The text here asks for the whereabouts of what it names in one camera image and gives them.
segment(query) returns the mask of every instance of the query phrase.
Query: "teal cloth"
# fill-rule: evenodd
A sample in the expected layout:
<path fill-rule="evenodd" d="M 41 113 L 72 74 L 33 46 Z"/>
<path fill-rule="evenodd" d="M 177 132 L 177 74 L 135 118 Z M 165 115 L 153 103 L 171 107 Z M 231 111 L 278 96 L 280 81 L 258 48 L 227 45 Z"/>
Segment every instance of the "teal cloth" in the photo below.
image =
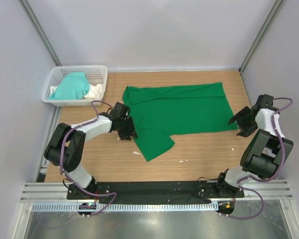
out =
<path fill-rule="evenodd" d="M 90 84 L 83 72 L 66 75 L 60 85 L 50 95 L 49 100 L 81 100 L 88 94 Z"/>

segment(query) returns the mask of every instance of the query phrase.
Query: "laundry basket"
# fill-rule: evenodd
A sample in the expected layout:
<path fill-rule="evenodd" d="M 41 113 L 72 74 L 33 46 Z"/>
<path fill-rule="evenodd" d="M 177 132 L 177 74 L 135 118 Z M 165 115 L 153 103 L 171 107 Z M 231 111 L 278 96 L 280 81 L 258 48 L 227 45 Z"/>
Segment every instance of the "laundry basket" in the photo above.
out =
<path fill-rule="evenodd" d="M 91 85 L 102 84 L 102 92 L 99 99 L 82 100 L 49 100 L 50 87 L 58 86 L 63 78 L 73 72 L 83 72 Z M 55 106 L 90 106 L 91 101 L 101 101 L 106 88 L 108 69 L 106 66 L 58 66 L 54 67 L 46 79 L 46 84 L 42 93 L 42 101 L 54 104 Z"/>

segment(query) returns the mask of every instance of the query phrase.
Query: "wooden table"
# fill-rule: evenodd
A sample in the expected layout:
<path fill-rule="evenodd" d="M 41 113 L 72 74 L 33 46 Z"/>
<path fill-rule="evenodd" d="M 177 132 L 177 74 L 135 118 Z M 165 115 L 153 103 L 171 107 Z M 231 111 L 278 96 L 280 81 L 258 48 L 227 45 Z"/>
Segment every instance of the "wooden table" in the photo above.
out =
<path fill-rule="evenodd" d="M 122 102 L 126 86 L 163 87 L 223 82 L 234 114 L 249 106 L 238 71 L 110 73 L 104 101 Z M 108 107 L 102 104 L 99 112 Z M 74 124 L 95 117 L 92 107 L 64 107 L 60 122 Z M 174 147 L 146 162 L 133 141 L 118 141 L 115 132 L 85 143 L 82 164 L 97 181 L 181 181 L 199 177 L 217 178 L 227 168 L 239 165 L 251 138 L 236 136 L 238 131 L 174 135 Z M 49 165 L 46 182 L 61 182 L 59 169 Z"/>

